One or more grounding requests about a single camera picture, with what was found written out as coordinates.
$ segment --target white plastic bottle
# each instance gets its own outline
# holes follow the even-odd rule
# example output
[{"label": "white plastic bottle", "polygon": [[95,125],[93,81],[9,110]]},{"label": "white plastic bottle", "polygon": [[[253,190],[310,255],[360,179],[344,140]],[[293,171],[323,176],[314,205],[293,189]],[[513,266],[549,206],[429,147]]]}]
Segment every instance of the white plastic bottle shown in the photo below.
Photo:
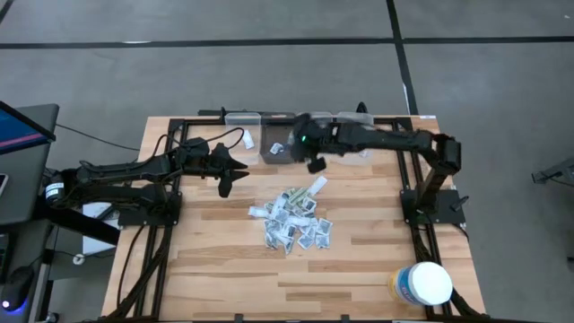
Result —
[{"label": "white plastic bottle", "polygon": [[409,304],[435,306],[450,299],[452,280],[442,266],[421,262],[395,271],[388,279],[388,290]]}]

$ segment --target metal bracket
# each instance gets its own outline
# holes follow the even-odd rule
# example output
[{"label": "metal bracket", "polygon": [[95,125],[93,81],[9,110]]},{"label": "metal bracket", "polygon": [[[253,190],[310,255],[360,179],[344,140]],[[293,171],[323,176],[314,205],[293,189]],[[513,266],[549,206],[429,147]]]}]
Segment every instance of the metal bracket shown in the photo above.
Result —
[{"label": "metal bracket", "polygon": [[143,207],[139,207],[133,210],[122,210],[120,211],[119,218],[117,219],[117,225],[127,226],[127,225],[175,225],[179,222],[179,213],[181,212],[181,192],[171,193],[169,192],[169,202],[167,207],[162,209],[163,212],[160,214],[150,214],[148,210]]},{"label": "metal bracket", "polygon": [[414,203],[416,201],[416,191],[413,189],[402,190],[401,205],[403,206],[403,217],[406,223],[427,224],[429,218],[434,223],[465,223],[465,213],[462,207],[451,208],[460,202],[458,191],[454,189],[443,189],[437,194],[437,212],[428,214],[429,218],[420,214]]}]

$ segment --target pile of packets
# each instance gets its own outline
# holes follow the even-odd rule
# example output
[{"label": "pile of packets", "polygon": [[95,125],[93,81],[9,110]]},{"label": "pile of packets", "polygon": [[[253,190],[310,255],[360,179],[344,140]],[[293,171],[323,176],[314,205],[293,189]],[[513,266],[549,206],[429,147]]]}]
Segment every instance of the pile of packets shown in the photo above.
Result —
[{"label": "pile of packets", "polygon": [[333,224],[315,217],[317,202],[312,198],[326,182],[326,178],[321,176],[309,188],[291,188],[282,192],[274,202],[265,203],[265,207],[249,208],[249,215],[266,219],[265,244],[268,248],[278,249],[281,242],[285,255],[290,254],[297,231],[301,233],[297,243],[303,249],[308,249],[313,243],[319,249],[329,248]]}]

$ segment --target clear plastic container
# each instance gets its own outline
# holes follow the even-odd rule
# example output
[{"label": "clear plastic container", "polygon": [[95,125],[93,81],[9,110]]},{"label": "clear plastic container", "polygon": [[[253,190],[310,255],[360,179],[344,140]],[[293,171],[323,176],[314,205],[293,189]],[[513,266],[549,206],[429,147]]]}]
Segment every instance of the clear plastic container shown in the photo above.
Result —
[{"label": "clear plastic container", "polygon": [[[294,113],[266,112],[262,114],[261,157],[266,164],[293,163],[289,135],[293,130],[294,118]],[[278,153],[272,153],[274,144],[280,144],[283,149]]]},{"label": "clear plastic container", "polygon": [[227,147],[231,147],[241,139],[235,147],[230,149],[231,157],[246,165],[257,165],[261,149],[261,116],[255,112],[228,113],[225,116],[225,131],[230,131],[235,127],[242,127],[245,134],[241,138],[241,132],[236,131],[223,138]]}]

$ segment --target transparent box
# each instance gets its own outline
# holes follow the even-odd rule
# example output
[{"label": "transparent box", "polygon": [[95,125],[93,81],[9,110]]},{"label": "transparent box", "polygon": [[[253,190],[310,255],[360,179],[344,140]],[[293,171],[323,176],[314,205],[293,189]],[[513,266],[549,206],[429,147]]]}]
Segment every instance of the transparent box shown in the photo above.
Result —
[{"label": "transparent box", "polygon": [[[255,112],[233,112],[225,116],[225,131],[241,127],[245,134],[241,137],[241,131],[234,131],[223,138],[226,147],[230,149],[230,155],[238,162],[246,165],[257,165],[259,163],[259,150],[261,149],[261,116]],[[246,141],[251,137],[253,146],[247,146]]]}]

